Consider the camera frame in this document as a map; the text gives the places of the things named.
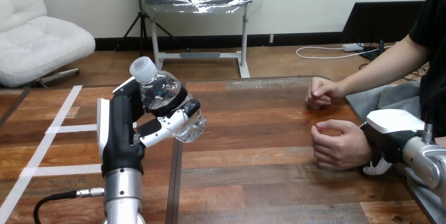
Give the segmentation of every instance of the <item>white tape line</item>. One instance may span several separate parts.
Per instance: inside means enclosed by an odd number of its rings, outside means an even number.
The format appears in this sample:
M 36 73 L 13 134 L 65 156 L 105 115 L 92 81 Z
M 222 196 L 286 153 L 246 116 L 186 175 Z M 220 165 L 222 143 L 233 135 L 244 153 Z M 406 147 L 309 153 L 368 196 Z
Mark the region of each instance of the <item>white tape line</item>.
M 41 177 L 101 173 L 100 166 L 101 164 L 25 168 L 21 176 L 33 174 L 34 177 Z
M 51 123 L 51 127 L 60 127 L 62 125 L 64 118 L 67 116 L 74 100 L 76 99 L 81 89 L 82 86 L 74 86 L 73 89 L 71 89 L 71 92 L 65 99 L 64 104 Z M 53 142 L 55 136 L 55 133 L 45 134 L 36 151 L 34 152 L 33 157 L 26 165 L 26 168 L 37 168 L 40 165 L 40 162 L 48 151 L 48 148 Z M 9 192 L 8 197 L 6 197 L 5 201 L 0 207 L 0 223 L 5 223 L 8 220 L 9 215 L 11 215 L 11 212 L 14 210 L 18 200 L 25 191 L 26 186 L 33 177 L 33 172 L 35 172 L 36 170 L 37 169 L 28 170 L 24 173 L 24 175 L 26 174 L 26 176 L 20 176 L 18 178 L 13 189 L 11 190 L 11 192 Z
M 81 131 L 96 131 L 97 124 L 87 124 L 87 125 L 74 125 L 74 126 L 60 126 L 60 127 L 49 127 L 45 134 L 50 133 L 72 133 Z

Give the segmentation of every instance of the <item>robotic arm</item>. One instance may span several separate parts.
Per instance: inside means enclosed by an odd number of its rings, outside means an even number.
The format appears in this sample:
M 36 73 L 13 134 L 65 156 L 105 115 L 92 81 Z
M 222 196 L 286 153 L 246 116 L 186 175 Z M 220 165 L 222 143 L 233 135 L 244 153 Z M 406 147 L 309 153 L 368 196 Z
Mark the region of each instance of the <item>robotic arm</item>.
M 380 175 L 402 162 L 413 169 L 446 209 L 446 149 L 432 141 L 432 124 L 404 110 L 371 112 L 361 126 L 377 154 L 363 172 Z
M 114 91 L 111 100 L 98 100 L 98 145 L 105 181 L 103 224 L 145 223 L 142 213 L 141 164 L 146 148 L 153 146 L 181 127 L 198 109 L 191 99 L 168 112 L 133 129 L 133 123 L 144 114 L 138 83 L 130 79 Z

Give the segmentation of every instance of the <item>wooden table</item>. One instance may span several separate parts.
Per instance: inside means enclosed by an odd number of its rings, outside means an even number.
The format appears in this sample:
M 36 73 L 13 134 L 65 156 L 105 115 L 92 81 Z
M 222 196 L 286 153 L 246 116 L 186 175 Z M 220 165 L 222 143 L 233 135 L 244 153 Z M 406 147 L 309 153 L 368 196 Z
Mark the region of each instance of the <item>wooden table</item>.
M 401 216 L 427 223 L 395 174 L 369 179 L 356 170 L 317 167 L 311 125 L 330 118 L 358 121 L 346 104 L 306 109 L 310 80 L 188 83 L 207 126 L 191 144 L 168 138 L 146 150 L 146 222 L 392 223 Z M 114 88 L 33 89 L 13 98 L 0 93 L 0 108 L 11 112 L 3 112 L 0 125 L 0 223 L 33 223 L 42 197 L 102 186 L 96 102 L 110 99 Z M 101 223 L 103 200 L 49 202 L 40 219 Z

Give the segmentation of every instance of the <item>plastic water bottle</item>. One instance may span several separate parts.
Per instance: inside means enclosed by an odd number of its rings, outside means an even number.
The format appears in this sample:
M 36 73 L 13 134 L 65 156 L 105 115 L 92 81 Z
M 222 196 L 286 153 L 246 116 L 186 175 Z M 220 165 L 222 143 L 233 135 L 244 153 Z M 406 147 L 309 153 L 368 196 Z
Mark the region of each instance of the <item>plastic water bottle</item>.
M 141 100 L 145 108 L 155 116 L 164 116 L 163 109 L 170 107 L 170 110 L 174 110 L 192 99 L 190 93 L 185 96 L 187 91 L 180 81 L 166 71 L 157 70 L 148 57 L 135 60 L 130 66 L 130 73 L 139 82 Z M 184 143 L 192 142 L 203 132 L 205 126 L 206 119 L 200 109 L 172 135 Z

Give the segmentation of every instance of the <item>baseboard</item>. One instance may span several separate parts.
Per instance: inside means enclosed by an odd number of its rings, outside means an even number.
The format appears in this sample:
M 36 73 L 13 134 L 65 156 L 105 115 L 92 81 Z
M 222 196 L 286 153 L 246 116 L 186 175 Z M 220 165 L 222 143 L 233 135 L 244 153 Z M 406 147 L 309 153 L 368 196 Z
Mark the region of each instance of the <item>baseboard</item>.
M 294 46 L 335 44 L 340 40 L 342 32 L 274 34 L 270 43 L 270 35 L 248 35 L 248 47 L 257 46 Z M 194 48 L 236 48 L 241 47 L 241 35 L 230 36 L 179 36 L 176 39 L 190 49 Z M 96 50 L 139 50 L 139 37 L 95 38 Z M 181 49 L 170 37 L 158 37 L 160 50 Z M 144 41 L 144 50 L 152 50 L 151 39 Z

